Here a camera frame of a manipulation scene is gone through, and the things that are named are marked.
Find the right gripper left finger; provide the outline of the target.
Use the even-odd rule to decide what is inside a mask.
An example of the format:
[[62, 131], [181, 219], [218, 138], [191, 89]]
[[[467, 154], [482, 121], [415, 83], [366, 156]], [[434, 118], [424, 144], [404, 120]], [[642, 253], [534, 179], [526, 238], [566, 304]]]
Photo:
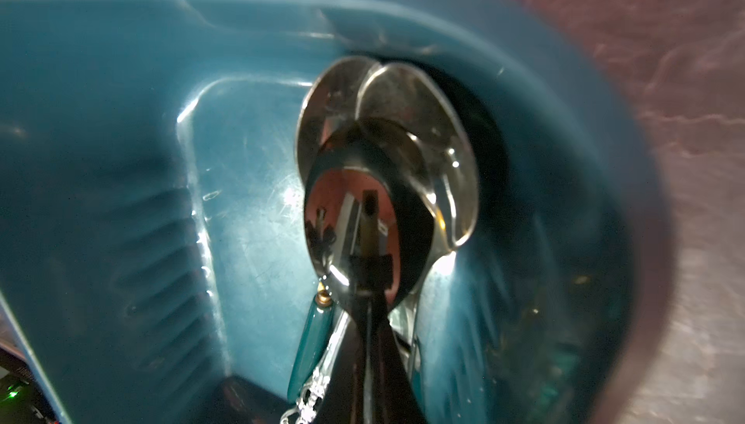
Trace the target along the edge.
[[349, 315], [314, 423], [364, 423], [366, 346]]

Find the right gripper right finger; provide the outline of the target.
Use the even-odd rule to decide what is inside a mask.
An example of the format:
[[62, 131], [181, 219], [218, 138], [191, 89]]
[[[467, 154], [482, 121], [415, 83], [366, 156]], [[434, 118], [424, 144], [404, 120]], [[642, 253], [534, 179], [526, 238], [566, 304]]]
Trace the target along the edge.
[[426, 423], [387, 318], [371, 338], [372, 423]]

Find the ornate silver spoon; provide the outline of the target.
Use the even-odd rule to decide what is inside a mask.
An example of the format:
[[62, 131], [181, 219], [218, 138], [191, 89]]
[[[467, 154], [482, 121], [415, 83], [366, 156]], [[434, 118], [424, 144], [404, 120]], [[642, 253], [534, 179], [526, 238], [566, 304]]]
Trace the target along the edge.
[[336, 311], [312, 303], [286, 393], [292, 407], [279, 422], [312, 423], [316, 419], [349, 325], [348, 314], [341, 309], [337, 315]]

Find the black handled spoon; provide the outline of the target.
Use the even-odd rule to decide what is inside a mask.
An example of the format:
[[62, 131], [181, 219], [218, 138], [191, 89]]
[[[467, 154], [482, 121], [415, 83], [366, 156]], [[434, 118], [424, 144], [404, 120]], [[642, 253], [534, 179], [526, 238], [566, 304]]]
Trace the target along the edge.
[[381, 356], [390, 311], [428, 270], [435, 222], [420, 184], [423, 154], [409, 137], [341, 132], [300, 140], [296, 156], [312, 266], [353, 321], [362, 352]]

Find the teal plastic storage box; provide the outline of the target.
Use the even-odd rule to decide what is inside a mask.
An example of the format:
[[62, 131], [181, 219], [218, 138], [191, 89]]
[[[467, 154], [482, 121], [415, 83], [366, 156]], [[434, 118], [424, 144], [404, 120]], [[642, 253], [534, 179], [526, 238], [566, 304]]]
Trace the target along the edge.
[[611, 423], [671, 303], [626, 103], [512, 0], [1, 0], [1, 311], [64, 423], [281, 423], [318, 288], [296, 156], [335, 62], [429, 75], [473, 235], [387, 319], [426, 423]]

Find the gold spoon teal handle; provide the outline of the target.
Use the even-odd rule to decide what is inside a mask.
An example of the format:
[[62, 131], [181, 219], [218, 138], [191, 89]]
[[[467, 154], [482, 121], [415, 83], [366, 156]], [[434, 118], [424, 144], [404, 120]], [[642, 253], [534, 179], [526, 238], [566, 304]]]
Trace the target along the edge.
[[314, 82], [304, 99], [297, 130], [296, 156], [304, 185], [304, 226], [308, 253], [317, 272], [314, 299], [320, 308], [341, 308], [332, 300], [329, 279], [343, 271], [357, 243], [356, 225], [361, 205], [340, 172], [314, 172], [321, 148], [333, 133], [351, 124], [362, 84], [379, 63], [364, 57], [345, 57], [335, 62]]

